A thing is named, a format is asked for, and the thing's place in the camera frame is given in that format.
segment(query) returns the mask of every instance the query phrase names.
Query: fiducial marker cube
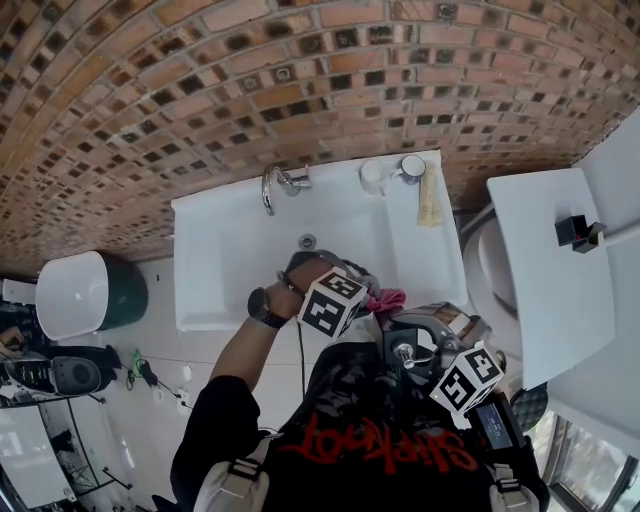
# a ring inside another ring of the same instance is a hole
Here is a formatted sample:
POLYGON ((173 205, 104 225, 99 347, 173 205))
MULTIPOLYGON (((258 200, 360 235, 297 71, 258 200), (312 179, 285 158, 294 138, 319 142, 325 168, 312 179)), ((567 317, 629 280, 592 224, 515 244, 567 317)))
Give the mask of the fiducial marker cube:
POLYGON ((483 346, 461 352, 429 395, 452 414, 480 404, 504 373, 483 346))
POLYGON ((365 286, 346 277, 343 269, 333 267, 311 283, 298 321, 333 341, 347 330, 366 294, 365 286))

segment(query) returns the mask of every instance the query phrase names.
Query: bathroom sink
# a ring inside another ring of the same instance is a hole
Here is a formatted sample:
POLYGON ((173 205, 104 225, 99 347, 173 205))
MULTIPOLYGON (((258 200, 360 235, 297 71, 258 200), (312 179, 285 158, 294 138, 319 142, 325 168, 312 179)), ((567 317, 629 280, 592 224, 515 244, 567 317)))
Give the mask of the bathroom sink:
POLYGON ((395 168, 405 155, 350 160, 308 169, 311 189, 295 197, 272 180, 269 216, 261 178, 176 199, 174 276, 180 330, 232 329, 246 318, 251 290, 276 280, 304 243, 366 268, 384 288, 401 288, 407 307, 467 301, 462 257, 437 151, 416 153, 436 163, 443 223, 418 227, 418 186, 391 180, 385 196, 360 186, 358 170, 379 160, 395 168))

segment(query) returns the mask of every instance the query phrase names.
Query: window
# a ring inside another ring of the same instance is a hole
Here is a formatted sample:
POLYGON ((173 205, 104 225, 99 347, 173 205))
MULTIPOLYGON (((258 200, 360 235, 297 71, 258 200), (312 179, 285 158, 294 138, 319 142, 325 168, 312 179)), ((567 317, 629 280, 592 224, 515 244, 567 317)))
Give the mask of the window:
POLYGON ((637 512, 638 461, 548 411, 531 436, 549 484, 549 512, 637 512))

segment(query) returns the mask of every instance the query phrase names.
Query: chrome faucet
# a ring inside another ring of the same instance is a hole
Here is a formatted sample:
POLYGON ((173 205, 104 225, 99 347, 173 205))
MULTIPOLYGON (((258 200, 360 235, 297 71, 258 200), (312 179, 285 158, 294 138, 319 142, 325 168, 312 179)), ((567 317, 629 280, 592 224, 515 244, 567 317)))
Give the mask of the chrome faucet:
POLYGON ((269 215, 274 215, 271 204, 271 176, 276 175, 276 179, 288 196, 297 196, 300 189, 311 188, 309 180, 308 166, 305 165, 305 173, 302 176, 292 178, 287 171, 283 171, 277 165, 268 165, 262 173, 262 203, 269 215))

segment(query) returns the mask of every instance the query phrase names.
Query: sink drain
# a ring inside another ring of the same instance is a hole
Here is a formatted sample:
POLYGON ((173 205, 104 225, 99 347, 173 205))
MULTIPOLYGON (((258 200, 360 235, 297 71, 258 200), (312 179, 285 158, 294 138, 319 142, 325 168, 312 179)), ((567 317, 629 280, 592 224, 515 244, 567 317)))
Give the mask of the sink drain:
POLYGON ((302 235, 298 240, 298 247, 304 251, 312 251, 316 247, 316 237, 308 233, 302 235))

